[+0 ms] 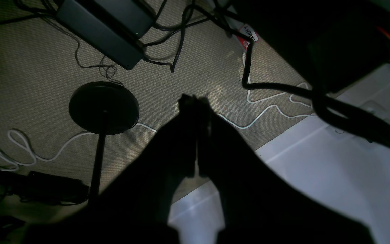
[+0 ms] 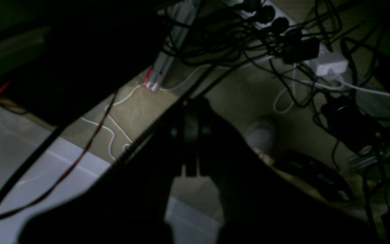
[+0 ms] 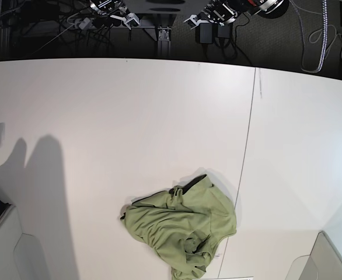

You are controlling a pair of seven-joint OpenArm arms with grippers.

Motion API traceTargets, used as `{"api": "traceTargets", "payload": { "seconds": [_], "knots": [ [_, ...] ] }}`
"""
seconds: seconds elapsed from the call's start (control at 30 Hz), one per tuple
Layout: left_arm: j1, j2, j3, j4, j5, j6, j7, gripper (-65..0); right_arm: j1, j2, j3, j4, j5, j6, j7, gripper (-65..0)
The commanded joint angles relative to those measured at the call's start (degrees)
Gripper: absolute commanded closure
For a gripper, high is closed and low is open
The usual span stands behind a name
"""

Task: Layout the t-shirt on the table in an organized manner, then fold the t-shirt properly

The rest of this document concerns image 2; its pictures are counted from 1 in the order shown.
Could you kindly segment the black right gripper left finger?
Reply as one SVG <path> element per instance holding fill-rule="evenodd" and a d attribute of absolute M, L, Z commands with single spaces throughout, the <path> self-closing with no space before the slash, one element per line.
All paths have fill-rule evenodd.
<path fill-rule="evenodd" d="M 126 152 L 85 193 L 38 214 L 20 244 L 172 244 L 165 212 L 185 162 L 185 115 L 191 100 L 173 106 L 138 152 Z"/>

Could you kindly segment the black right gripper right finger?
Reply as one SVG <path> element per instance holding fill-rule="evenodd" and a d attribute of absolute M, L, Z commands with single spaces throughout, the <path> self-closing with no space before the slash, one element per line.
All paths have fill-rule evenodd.
<path fill-rule="evenodd" d="M 209 127 L 201 161 L 219 191 L 219 244 L 374 244 L 364 221 L 308 196 L 262 159 L 271 156 L 276 124 L 264 117 L 246 135 L 199 100 Z"/>

